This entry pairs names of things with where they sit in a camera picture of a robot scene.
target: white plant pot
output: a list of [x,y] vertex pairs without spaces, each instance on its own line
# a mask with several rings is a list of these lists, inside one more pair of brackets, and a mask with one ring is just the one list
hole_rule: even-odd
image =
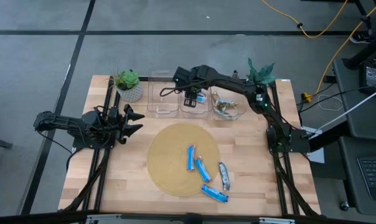
[[143,96],[143,86],[141,85],[141,82],[130,90],[120,90],[119,88],[116,89],[118,90],[120,98],[129,103],[138,101]]

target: butcher block tabletop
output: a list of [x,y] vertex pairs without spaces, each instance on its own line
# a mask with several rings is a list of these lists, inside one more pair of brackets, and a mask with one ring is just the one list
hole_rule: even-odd
[[[94,106],[103,105],[109,76],[94,75],[88,90],[83,113]],[[142,82],[143,97],[130,103],[135,113],[145,118],[131,124],[143,128],[127,139],[124,145],[115,143],[111,150],[101,199],[100,212],[202,215],[280,216],[280,200],[276,184],[273,158],[268,152],[265,130],[268,127],[262,115],[254,113],[247,105],[246,113],[234,121],[215,119],[211,111],[207,118],[184,118],[182,111],[174,118],[157,118],[147,110],[148,82]],[[299,117],[289,80],[277,80],[276,89],[282,116],[299,127]],[[113,88],[110,105],[116,96]],[[123,112],[125,102],[120,101]],[[189,197],[175,197],[163,192],[151,180],[146,168],[148,149],[155,136],[171,124],[193,123],[206,129],[217,141],[220,160],[227,166],[231,189],[228,203],[220,203],[203,193]],[[291,167],[296,188],[311,208],[320,212],[309,162],[301,154],[290,153]],[[88,179],[93,150],[83,149],[70,161],[63,186],[59,208],[65,208],[83,189]],[[210,185],[222,191],[220,174]],[[288,211],[292,213],[289,190],[285,186]],[[92,190],[89,209],[93,208],[96,185]]]

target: transparent bin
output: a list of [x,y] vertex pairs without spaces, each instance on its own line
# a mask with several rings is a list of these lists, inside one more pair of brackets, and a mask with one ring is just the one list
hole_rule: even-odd
[[205,103],[196,103],[196,107],[192,108],[184,105],[185,92],[182,91],[180,95],[180,109],[185,118],[207,118],[209,113],[212,111],[212,102],[211,102],[211,91],[210,88],[205,90],[206,101]]
[[229,90],[225,90],[223,88],[219,87],[212,87],[211,89],[212,94],[214,92],[217,92],[219,98],[224,101],[232,101],[234,103],[237,103],[238,105],[236,107],[229,107],[226,108],[224,113],[218,113],[217,107],[216,107],[216,102],[213,98],[211,98],[211,103],[212,103],[212,118],[216,120],[235,120],[241,117],[242,114],[246,112],[247,108],[247,100],[245,96],[234,93]]
[[178,115],[179,110],[179,94],[171,93],[167,96],[160,96],[163,88],[173,88],[176,86],[174,82],[165,82],[170,78],[170,71],[154,71],[148,77],[148,105],[147,110],[152,112],[156,118],[173,118]]

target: white cable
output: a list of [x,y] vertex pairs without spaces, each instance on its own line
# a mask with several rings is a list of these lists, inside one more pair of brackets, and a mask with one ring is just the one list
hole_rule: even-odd
[[340,119],[341,117],[343,117],[343,116],[345,116],[346,114],[350,113],[351,111],[355,110],[357,107],[359,107],[361,104],[365,103],[366,101],[368,101],[369,99],[371,99],[371,98],[374,97],[375,95],[376,95],[376,92],[375,92],[374,94],[368,96],[366,99],[362,100],[359,104],[353,106],[351,109],[349,109],[348,111],[346,111],[344,114],[338,116],[337,118],[333,119],[332,121],[330,121],[330,122],[328,122],[328,123],[322,125],[321,127],[319,127],[319,128],[315,131],[315,133],[316,133],[317,131],[321,130],[322,128],[324,128],[324,127],[330,125],[331,123],[337,121],[338,119]]
[[[319,102],[319,97],[321,97],[321,96],[331,97],[331,96],[328,96],[328,95],[323,95],[323,94],[321,94],[321,95],[318,96],[318,102]],[[339,109],[328,109],[328,108],[323,108],[322,105],[321,105],[321,103],[318,103],[318,106],[319,106],[322,110],[329,110],[329,111],[339,111],[340,109],[342,109],[342,108],[343,108],[343,102],[342,102],[342,100],[339,99],[339,98],[336,97],[336,96],[333,96],[332,98],[337,99],[338,101],[340,101],[340,102],[342,103],[342,106],[339,107]]]

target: gray carpet floor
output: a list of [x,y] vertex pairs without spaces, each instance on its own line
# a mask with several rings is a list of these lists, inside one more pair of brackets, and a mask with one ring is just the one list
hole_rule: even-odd
[[[268,2],[303,22],[307,30],[322,30],[341,6],[341,3],[300,0]],[[374,6],[368,0],[362,2],[367,11]],[[0,1],[0,30],[80,30],[88,3],[89,0]],[[358,22],[359,12],[349,4],[331,30],[352,30]],[[288,18],[257,0],[97,0],[88,30],[297,28]],[[76,35],[0,35],[0,139],[14,143],[11,150],[0,148],[0,215],[19,213],[42,142],[32,124],[38,112],[53,110],[76,41]],[[154,70],[173,71],[178,66],[191,68],[202,64],[222,73],[238,70],[244,75],[249,71],[248,57],[256,67],[275,62],[273,74],[291,79],[294,94],[299,99],[300,93],[316,90],[325,66],[343,41],[345,37],[85,36],[62,114],[81,115],[92,75],[109,75],[117,69],[133,68],[146,76]],[[339,58],[350,57],[362,47],[348,44]],[[337,92],[337,86],[333,86],[325,94]],[[332,100],[323,104],[326,108],[338,108],[339,105],[340,102]],[[303,124],[318,128],[341,113],[342,110],[326,111],[316,106],[303,113]],[[57,131],[54,139],[66,146],[72,145],[72,138],[64,131]],[[32,213],[56,211],[65,180],[67,156],[60,147],[52,146]],[[315,183],[323,214],[376,223],[376,217],[361,215],[355,209],[339,210],[338,203],[345,199],[341,182],[315,178]]]

